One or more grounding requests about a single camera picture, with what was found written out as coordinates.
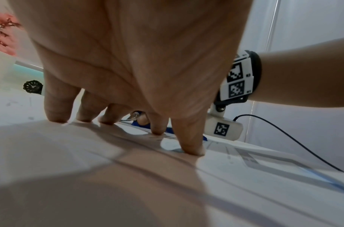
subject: forearm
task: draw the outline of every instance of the forearm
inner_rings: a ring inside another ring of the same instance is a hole
[[[262,76],[251,100],[344,107],[344,39],[260,54]]]

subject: finger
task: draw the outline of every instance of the finger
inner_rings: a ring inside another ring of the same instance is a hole
[[[107,100],[85,91],[81,98],[81,105],[78,109],[76,119],[82,122],[91,122],[108,104],[109,102]]]
[[[148,113],[148,119],[151,122],[151,132],[156,135],[162,135],[168,126],[168,117],[163,117],[156,113]]]
[[[44,70],[44,109],[49,121],[65,123],[71,117],[72,107],[81,88],[69,85]]]
[[[120,121],[124,116],[131,113],[133,109],[126,105],[109,104],[107,110],[103,116],[98,118],[98,121],[102,124],[113,125]]]
[[[149,124],[149,119],[148,116],[146,115],[145,112],[143,112],[138,118],[137,118],[137,123],[139,125],[147,125]]]
[[[182,150],[188,154],[204,155],[203,132],[207,110],[185,119],[172,119],[172,128]]]

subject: blue object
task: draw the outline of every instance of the blue object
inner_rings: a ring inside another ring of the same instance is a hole
[[[140,125],[139,123],[137,123],[137,121],[133,121],[133,122],[132,122],[132,125],[133,125],[133,126],[137,126],[137,127],[141,127],[141,128],[145,128],[145,129],[151,129],[151,124]],[[167,129],[166,129],[165,132],[166,132],[166,133],[170,133],[170,134],[174,134],[173,129],[170,128],[170,127],[167,127]],[[205,136],[203,136],[203,140],[204,140],[204,141],[208,141],[208,139],[207,139]]]

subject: black wrist strap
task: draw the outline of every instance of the black wrist strap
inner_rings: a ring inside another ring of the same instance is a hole
[[[254,77],[253,91],[252,92],[254,92],[257,89],[257,87],[260,83],[260,79],[261,79],[261,73],[262,73],[261,59],[260,59],[259,55],[253,51],[245,50],[245,52],[249,55],[249,58],[251,60],[253,77]],[[220,92],[218,92],[217,97],[214,100],[214,104],[216,106],[223,108],[229,104],[243,103],[243,102],[246,102],[248,100],[249,95],[250,94],[221,101],[220,100]]]

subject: white tabletop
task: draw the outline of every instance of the white tabletop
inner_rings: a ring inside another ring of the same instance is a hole
[[[42,96],[0,90],[0,226],[344,226],[343,173],[204,145],[195,157],[127,124],[51,123]]]

